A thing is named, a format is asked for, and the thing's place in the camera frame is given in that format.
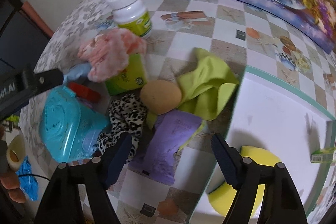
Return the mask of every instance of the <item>pink fabric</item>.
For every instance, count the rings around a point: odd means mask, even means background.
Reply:
[[[88,79],[104,82],[128,66],[128,56],[146,53],[146,41],[128,29],[112,29],[81,44],[78,57],[89,61],[92,69]]]

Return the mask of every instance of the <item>turquoise plastic container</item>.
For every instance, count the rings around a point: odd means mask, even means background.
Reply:
[[[81,104],[66,86],[51,90],[40,123],[40,137],[53,159],[71,162],[92,157],[107,117]]]

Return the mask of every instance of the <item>leopard print scrunchie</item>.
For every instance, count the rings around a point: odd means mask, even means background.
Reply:
[[[132,135],[132,149],[126,162],[135,156],[139,140],[142,137],[143,122],[147,109],[134,94],[127,94],[120,100],[113,100],[109,106],[111,131],[101,132],[97,139],[97,148],[103,154],[105,150],[117,143],[120,135],[128,132]]]

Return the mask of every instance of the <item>purple packet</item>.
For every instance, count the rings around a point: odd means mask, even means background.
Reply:
[[[179,110],[158,116],[157,128],[145,156],[133,159],[131,167],[147,174],[153,180],[173,185],[174,153],[201,126],[202,118]]]

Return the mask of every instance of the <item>checkered tablecloth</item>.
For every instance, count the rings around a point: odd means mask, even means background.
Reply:
[[[327,55],[306,35],[280,18],[236,0],[143,2],[153,23],[145,56],[149,80],[175,81],[179,75],[194,70],[196,59],[193,49],[201,47],[226,61],[237,76],[242,75],[246,65],[254,66],[299,88],[335,115],[336,91],[333,90],[335,83],[332,83],[332,79],[336,79],[334,54]],[[195,10],[204,11],[210,24],[173,31],[160,18],[166,14]],[[106,18],[104,15],[108,13],[110,8],[105,0],[84,0],[56,31],[43,52],[36,71],[54,67],[66,69],[78,63],[76,54],[81,36],[87,30],[95,29],[95,22],[99,18]],[[260,37],[249,36],[247,28],[256,30]],[[302,71],[297,67],[293,71],[288,69],[288,66],[295,64],[285,55],[278,54],[279,49],[275,45],[279,45],[280,37],[287,37],[293,42],[309,64],[309,70]],[[21,113],[20,124],[35,157],[50,176],[57,163],[50,157],[38,136],[45,98],[44,94],[30,101]],[[124,166],[117,183],[108,191],[121,223],[174,224],[188,221],[215,163],[210,146],[212,133],[226,131],[231,109],[232,104],[229,103],[216,120],[209,122],[176,155],[176,181],[172,186],[153,181],[128,165]],[[150,137],[150,132],[145,132],[144,135]],[[85,188],[80,186],[79,190],[83,211],[90,215]],[[177,214],[163,215],[157,210],[159,203],[167,199],[176,204]],[[153,216],[140,213],[146,206],[155,209]]]

